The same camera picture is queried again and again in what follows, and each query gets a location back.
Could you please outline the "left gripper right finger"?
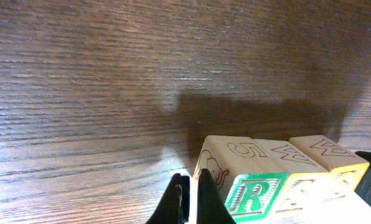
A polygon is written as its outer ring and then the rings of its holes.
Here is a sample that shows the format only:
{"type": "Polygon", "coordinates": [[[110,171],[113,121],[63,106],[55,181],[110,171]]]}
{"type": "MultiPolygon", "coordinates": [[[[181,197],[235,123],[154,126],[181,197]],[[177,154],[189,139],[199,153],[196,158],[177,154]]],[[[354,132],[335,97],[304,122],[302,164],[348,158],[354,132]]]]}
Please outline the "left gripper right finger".
{"type": "Polygon", "coordinates": [[[225,208],[208,169],[202,169],[198,179],[197,224],[236,224],[225,208]]]}

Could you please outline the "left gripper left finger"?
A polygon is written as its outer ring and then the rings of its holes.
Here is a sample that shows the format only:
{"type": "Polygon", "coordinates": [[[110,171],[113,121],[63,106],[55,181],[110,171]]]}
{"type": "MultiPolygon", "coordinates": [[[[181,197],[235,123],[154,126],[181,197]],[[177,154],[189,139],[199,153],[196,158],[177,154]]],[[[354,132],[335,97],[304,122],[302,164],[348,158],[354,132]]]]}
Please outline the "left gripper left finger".
{"type": "Polygon", "coordinates": [[[146,224],[184,224],[189,221],[189,213],[190,177],[176,173],[146,224]]]}

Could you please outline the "yellow S block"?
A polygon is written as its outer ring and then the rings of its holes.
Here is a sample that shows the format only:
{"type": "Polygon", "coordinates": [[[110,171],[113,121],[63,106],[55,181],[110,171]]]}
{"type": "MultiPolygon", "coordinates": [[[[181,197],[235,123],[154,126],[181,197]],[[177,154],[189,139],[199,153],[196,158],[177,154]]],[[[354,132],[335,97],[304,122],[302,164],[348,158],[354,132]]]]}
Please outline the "yellow S block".
{"type": "Polygon", "coordinates": [[[323,135],[293,137],[292,145],[329,171],[340,187],[354,191],[370,162],[323,135]]]}
{"type": "Polygon", "coordinates": [[[316,205],[346,198],[347,192],[334,182],[328,170],[287,141],[256,139],[289,177],[273,203],[272,215],[290,215],[316,205]]]}

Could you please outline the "green R block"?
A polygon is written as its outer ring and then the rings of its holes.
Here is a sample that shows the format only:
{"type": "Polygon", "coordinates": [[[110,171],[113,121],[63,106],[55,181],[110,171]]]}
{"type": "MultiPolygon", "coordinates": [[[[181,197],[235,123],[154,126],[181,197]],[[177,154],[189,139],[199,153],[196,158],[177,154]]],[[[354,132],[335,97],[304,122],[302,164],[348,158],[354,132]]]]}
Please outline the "green R block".
{"type": "Polygon", "coordinates": [[[289,177],[255,140],[209,135],[204,139],[193,178],[208,169],[225,208],[237,223],[268,216],[289,177]]]}

